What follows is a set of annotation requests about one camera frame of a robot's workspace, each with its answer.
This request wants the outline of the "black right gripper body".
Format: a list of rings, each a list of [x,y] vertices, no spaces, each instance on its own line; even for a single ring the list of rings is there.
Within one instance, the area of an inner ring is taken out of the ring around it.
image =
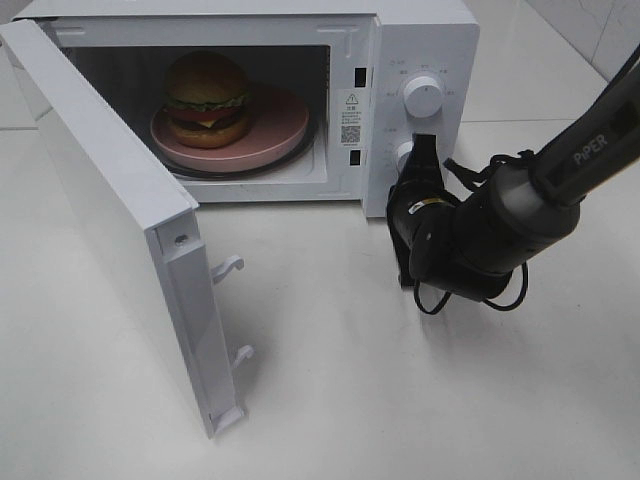
[[[459,204],[460,200],[441,184],[418,180],[398,182],[390,189],[386,208],[394,245],[410,249],[428,215]]]

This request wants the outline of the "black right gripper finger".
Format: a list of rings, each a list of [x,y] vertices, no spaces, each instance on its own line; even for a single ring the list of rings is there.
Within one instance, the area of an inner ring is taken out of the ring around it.
[[[443,188],[444,181],[436,149],[436,136],[414,133],[412,147],[400,171],[398,185],[426,184]]]
[[[396,235],[392,235],[392,244],[399,268],[399,283],[402,288],[413,288],[416,280],[410,274],[411,250],[404,240]]]

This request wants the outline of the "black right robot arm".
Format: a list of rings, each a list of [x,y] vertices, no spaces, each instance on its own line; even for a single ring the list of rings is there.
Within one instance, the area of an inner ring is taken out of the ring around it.
[[[539,152],[497,154],[480,171],[440,161],[436,138],[413,137],[386,221],[399,283],[494,303],[515,269],[576,228],[585,196],[639,158],[639,53],[590,108]]]

